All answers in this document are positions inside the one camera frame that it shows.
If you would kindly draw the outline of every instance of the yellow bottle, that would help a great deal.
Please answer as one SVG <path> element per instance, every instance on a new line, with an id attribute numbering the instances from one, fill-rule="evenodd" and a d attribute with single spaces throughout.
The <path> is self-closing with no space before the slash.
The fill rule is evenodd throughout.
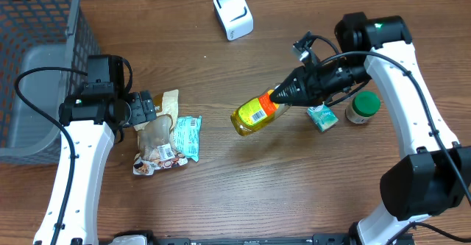
<path id="1" fill-rule="evenodd" d="M 289 109 L 287 104 L 276 104 L 270 101 L 270 94 L 278 85 L 279 83 L 273 84 L 260 96 L 256 96 L 241 105 L 230 116 L 230 120 L 239 135 L 245 136 L 257 132 Z"/>

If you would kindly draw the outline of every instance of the red label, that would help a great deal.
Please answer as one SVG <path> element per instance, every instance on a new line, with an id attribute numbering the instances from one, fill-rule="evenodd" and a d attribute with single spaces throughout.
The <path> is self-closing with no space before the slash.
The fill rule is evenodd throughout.
<path id="1" fill-rule="evenodd" d="M 260 105 L 262 106 L 267 116 L 272 115 L 277 110 L 275 104 L 270 100 L 269 93 L 265 93 L 261 97 L 258 97 L 258 101 L 260 102 Z"/>

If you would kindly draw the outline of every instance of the robotic hand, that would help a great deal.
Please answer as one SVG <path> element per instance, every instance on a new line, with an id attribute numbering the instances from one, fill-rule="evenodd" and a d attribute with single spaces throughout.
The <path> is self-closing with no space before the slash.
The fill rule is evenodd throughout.
<path id="1" fill-rule="evenodd" d="M 382 202 L 378 208 L 354 223 L 348 235 L 316 234 L 311 240 L 298 241 L 251 239 L 250 243 L 392 244 L 409 228 L 419 225 L 417 222 L 458 206 L 465 194 L 471 202 L 467 190 L 471 183 L 471 147 L 459 144 L 436 109 L 403 20 L 398 16 L 369 20 L 363 13 L 347 14 L 337 24 L 335 34 L 341 54 L 330 41 L 310 33 L 296 42 L 294 51 L 304 65 L 295 68 L 270 99 L 294 106 L 315 106 L 373 79 L 392 118 L 401 161 L 381 178 Z M 337 55 L 321 62 L 311 50 L 316 39 L 327 41 Z M 114 135 L 122 127 L 155 118 L 147 92 L 128 94 L 132 80 L 124 87 L 123 63 L 130 68 L 119 57 L 89 57 L 88 82 L 61 106 L 63 147 L 51 201 L 36 233 L 35 245 L 99 243 L 96 212 Z M 125 232 L 111 244 L 149 245 L 154 241 L 151 232 Z M 190 241 L 182 238 L 155 243 L 188 245 Z M 241 241 L 193 243 L 227 245 Z"/>

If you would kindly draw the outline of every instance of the plastic basket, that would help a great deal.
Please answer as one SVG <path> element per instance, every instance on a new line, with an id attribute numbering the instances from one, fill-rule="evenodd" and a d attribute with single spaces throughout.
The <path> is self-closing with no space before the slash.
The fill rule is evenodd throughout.
<path id="1" fill-rule="evenodd" d="M 86 71 L 89 54 L 100 50 L 79 8 L 80 0 L 0 0 L 0 162 L 56 163 L 60 132 L 27 107 L 13 83 L 39 67 Z M 20 84 L 28 100 L 58 119 L 59 105 L 83 81 L 60 71 L 30 74 Z"/>

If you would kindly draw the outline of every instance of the container with green lid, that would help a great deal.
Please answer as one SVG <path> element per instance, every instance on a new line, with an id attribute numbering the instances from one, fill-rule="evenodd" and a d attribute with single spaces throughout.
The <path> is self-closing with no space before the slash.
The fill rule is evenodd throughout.
<path id="1" fill-rule="evenodd" d="M 380 106 L 378 95 L 371 91 L 363 91 L 350 102 L 345 109 L 345 115 L 355 124 L 364 124 L 379 111 Z"/>

